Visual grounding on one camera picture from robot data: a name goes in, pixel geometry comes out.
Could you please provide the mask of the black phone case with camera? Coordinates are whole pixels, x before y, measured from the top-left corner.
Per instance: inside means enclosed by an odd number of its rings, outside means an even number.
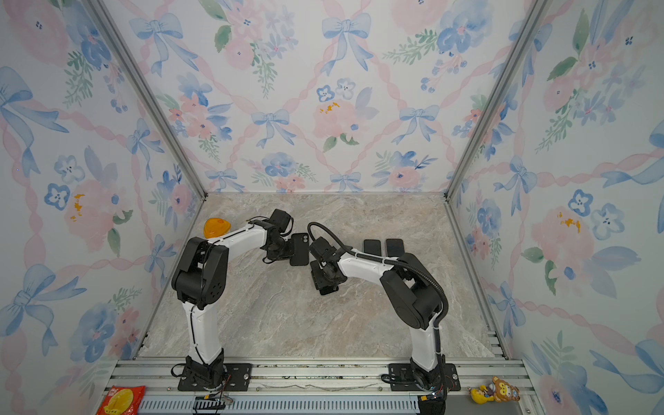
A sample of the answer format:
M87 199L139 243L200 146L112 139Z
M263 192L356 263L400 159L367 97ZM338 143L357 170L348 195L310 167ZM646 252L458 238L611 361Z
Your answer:
M292 256L290 266L307 266L310 262L310 237L307 233L294 233L290 239Z

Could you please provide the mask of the black phone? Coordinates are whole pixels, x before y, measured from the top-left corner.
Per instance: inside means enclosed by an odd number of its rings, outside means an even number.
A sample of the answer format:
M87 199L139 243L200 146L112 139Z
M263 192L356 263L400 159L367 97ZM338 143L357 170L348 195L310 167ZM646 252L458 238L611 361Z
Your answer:
M380 240L363 240L363 252L368 255L382 256L382 245Z

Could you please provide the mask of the black phone screen up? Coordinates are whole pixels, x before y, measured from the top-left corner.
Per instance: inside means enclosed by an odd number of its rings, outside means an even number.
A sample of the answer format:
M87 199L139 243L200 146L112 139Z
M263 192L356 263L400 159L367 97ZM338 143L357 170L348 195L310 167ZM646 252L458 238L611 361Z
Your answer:
M406 252L405 243L401 239L386 239L387 257L398 258Z

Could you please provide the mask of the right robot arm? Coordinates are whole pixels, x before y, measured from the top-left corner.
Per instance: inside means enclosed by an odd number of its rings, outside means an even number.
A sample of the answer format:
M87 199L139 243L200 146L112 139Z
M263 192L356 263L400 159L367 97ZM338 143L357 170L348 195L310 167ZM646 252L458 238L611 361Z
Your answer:
M411 369L415 385L423 391L444 386L444 354L439 322L449 310L440 284L412 254L380 257L348 246L332 247L324 238L310 245L311 274L323 296L337 292L349 278L379 285L398 318L410 328Z

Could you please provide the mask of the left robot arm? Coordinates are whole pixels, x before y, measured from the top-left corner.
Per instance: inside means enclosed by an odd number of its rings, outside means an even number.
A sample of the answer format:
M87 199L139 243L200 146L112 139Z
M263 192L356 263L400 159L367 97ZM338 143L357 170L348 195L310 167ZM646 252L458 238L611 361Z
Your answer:
M218 236L188 240L171 287L185 312L190 347L178 378L180 391L218 391L229 379L218 330L219 300L226 290L231 260L259 249L266 262L291 259L294 243L289 239L294 219L276 209L257 216L242 228Z

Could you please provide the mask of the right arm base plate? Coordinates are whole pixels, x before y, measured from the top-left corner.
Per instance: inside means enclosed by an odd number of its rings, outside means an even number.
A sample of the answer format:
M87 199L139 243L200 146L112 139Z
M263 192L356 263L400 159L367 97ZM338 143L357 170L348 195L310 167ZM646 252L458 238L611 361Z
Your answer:
M457 368L452 363L438 365L432 371L416 368L411 363L391 363L381 380L393 392L442 393L458 392L461 384Z

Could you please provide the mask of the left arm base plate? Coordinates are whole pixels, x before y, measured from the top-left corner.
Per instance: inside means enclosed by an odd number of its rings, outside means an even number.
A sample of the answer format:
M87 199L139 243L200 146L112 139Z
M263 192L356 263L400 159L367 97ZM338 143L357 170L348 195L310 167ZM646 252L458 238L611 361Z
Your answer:
M179 392L246 392L252 378L250 363L216 366L186 363L177 386Z

